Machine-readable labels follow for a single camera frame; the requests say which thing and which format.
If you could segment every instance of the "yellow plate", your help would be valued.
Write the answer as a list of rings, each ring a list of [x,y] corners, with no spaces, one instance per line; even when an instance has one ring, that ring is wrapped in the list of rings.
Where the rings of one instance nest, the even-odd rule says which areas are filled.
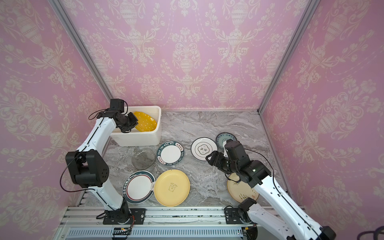
[[[232,173],[229,176],[229,179],[238,181],[240,178],[236,173]],[[256,192],[253,188],[251,188],[245,182],[236,183],[234,181],[228,180],[227,189],[231,197],[240,203],[248,197],[254,200],[256,200],[259,197],[259,193]]]
[[[189,188],[187,175],[180,170],[171,169],[157,178],[154,193],[160,204],[174,207],[184,202],[189,194]]]
[[[136,129],[140,132],[150,132],[156,129],[157,122],[148,114],[143,112],[134,112],[133,114],[137,117],[139,124],[136,126]]]

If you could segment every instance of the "plate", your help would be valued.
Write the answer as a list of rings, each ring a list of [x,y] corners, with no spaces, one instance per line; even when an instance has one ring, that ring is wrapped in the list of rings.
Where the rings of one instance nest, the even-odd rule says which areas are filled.
[[[140,132],[151,132],[156,129],[157,122],[148,114],[143,112],[134,112],[137,117],[136,129]]]
[[[180,162],[184,156],[183,146],[174,141],[163,143],[156,152],[156,158],[166,166],[172,166]]]
[[[236,173],[232,173],[229,176],[229,179],[238,181],[240,178]],[[228,180],[227,189],[231,197],[240,203],[249,197],[254,200],[257,200],[259,197],[259,193],[245,182],[236,183],[234,181]]]
[[[145,170],[156,161],[156,150],[150,147],[135,147],[132,155],[132,165],[137,170]]]
[[[207,137],[196,139],[191,145],[192,155],[200,161],[206,161],[205,157],[217,151],[215,141]]]
[[[122,195],[131,204],[145,202],[153,194],[155,177],[148,171],[132,173],[122,186]]]
[[[219,133],[219,135],[216,136],[216,143],[219,146],[219,148],[224,150],[223,143],[226,140],[229,140],[229,139],[232,139],[233,141],[237,141],[237,138],[232,133],[222,132],[222,133]]]
[[[174,207],[187,198],[190,183],[187,175],[180,170],[171,169],[163,172],[155,183],[155,197],[166,207]]]

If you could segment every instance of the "robotic arm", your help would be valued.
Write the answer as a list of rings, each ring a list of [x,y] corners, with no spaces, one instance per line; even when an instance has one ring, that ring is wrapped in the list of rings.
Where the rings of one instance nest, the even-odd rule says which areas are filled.
[[[130,132],[137,125],[137,118],[133,113],[125,116],[123,112],[124,101],[111,99],[109,108],[98,113],[96,124],[83,144],[65,156],[72,182],[91,190],[104,205],[104,221],[116,221],[120,224],[129,221],[131,212],[127,202],[112,186],[108,178],[109,167],[101,154],[115,128]]]
[[[309,217],[284,192],[264,164],[249,159],[239,141],[228,140],[224,148],[224,154],[213,151],[206,157],[207,162],[226,174],[236,173],[241,181],[248,183],[263,196],[285,222],[265,211],[251,198],[247,198],[239,205],[239,215],[242,221],[258,223],[282,240],[335,239],[335,232],[329,226],[322,227]]]
[[[103,203],[104,224],[126,224],[132,216],[127,202],[112,186],[108,178],[109,167],[101,157],[114,129],[118,127],[122,132],[130,132],[137,125],[133,113],[125,115],[123,112],[124,101],[111,99],[110,107],[98,113],[96,124],[87,139],[76,151],[68,152],[65,157],[72,182],[91,190]],[[225,155],[213,151],[206,160],[226,174],[236,173],[241,181],[261,194],[285,221],[248,198],[239,205],[239,215],[243,222],[258,223],[282,240],[335,239],[336,234],[330,227],[322,227],[299,208],[264,164],[249,159],[239,141],[228,140]]]

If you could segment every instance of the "gray marble table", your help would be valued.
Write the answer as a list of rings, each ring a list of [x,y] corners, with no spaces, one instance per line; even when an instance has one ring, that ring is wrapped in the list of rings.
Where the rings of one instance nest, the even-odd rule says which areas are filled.
[[[244,148],[262,153],[275,169],[275,178],[285,188],[277,163],[272,157],[260,117],[256,112],[163,112],[161,123],[161,144],[167,141],[177,141],[183,145],[185,155],[174,166],[165,166],[156,160],[146,171],[151,172],[155,178],[169,169],[181,170],[188,176],[190,192],[180,206],[238,205],[238,202],[228,193],[227,179],[224,173],[211,167],[207,162],[197,160],[190,151],[192,142],[197,138],[208,137],[214,140],[220,132],[230,132],[237,137]],[[137,171],[132,164],[132,157],[144,148],[150,148],[156,152],[159,146],[160,144],[146,147],[120,147],[114,141],[111,142],[104,160],[110,169],[109,178],[120,194],[122,194],[124,181]],[[248,152],[251,160],[260,160],[270,169],[268,163],[261,156],[253,152],[246,152]],[[270,205],[262,196],[259,196],[257,202],[264,206]],[[87,197],[84,206],[102,205],[91,194]],[[135,206],[161,205],[153,194],[147,201]]]

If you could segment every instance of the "pink damask wallpaper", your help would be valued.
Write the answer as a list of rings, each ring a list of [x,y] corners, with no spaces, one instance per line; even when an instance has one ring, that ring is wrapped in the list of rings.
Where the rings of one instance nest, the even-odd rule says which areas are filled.
[[[108,105],[46,0],[1,1],[0,24],[0,238],[49,240],[77,200],[64,156]]]
[[[256,109],[308,0],[61,0],[115,97]]]
[[[339,239],[384,225],[383,9],[321,1],[263,114],[296,201]]]

